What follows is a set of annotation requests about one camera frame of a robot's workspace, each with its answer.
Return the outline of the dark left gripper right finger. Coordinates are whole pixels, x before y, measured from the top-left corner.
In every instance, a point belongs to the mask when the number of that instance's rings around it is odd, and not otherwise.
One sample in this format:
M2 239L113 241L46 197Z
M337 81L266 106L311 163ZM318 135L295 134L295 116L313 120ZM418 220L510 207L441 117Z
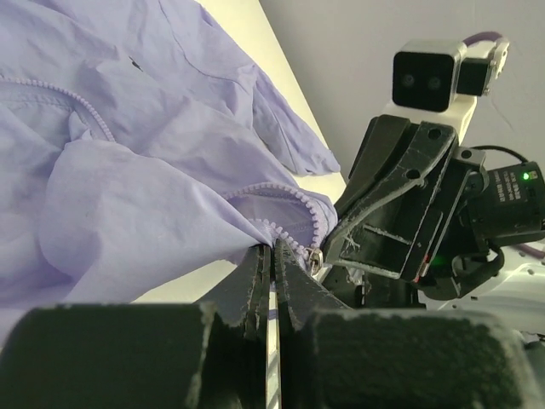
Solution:
M498 319L347 309L274 251L285 408L525 408L528 365Z

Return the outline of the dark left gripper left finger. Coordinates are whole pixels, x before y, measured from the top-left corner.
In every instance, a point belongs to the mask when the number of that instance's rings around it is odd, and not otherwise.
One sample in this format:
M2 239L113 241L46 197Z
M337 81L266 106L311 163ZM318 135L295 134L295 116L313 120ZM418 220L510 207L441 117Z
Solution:
M273 252L193 303L34 308L1 353L4 408L262 408Z

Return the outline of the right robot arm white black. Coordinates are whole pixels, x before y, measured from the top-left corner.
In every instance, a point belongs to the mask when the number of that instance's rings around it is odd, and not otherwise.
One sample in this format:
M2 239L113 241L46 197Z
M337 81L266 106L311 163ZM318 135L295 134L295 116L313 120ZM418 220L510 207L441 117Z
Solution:
M352 308L458 309L544 333L544 176L445 124L370 121L316 279Z

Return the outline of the lilac zip-up jacket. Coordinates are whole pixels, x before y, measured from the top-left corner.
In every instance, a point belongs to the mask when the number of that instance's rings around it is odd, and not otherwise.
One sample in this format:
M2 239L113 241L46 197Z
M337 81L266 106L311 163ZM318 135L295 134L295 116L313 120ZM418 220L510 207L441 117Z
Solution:
M1 305L130 302L336 225L339 165L194 1L1 4Z

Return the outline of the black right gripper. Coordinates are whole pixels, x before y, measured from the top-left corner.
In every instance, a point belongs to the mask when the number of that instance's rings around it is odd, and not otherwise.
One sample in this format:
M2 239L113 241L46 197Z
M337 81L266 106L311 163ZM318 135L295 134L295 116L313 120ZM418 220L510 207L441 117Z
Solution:
M319 283L350 307L420 307L461 298L497 274L502 255L470 224L489 186L485 153L445 124L371 120L322 245Z

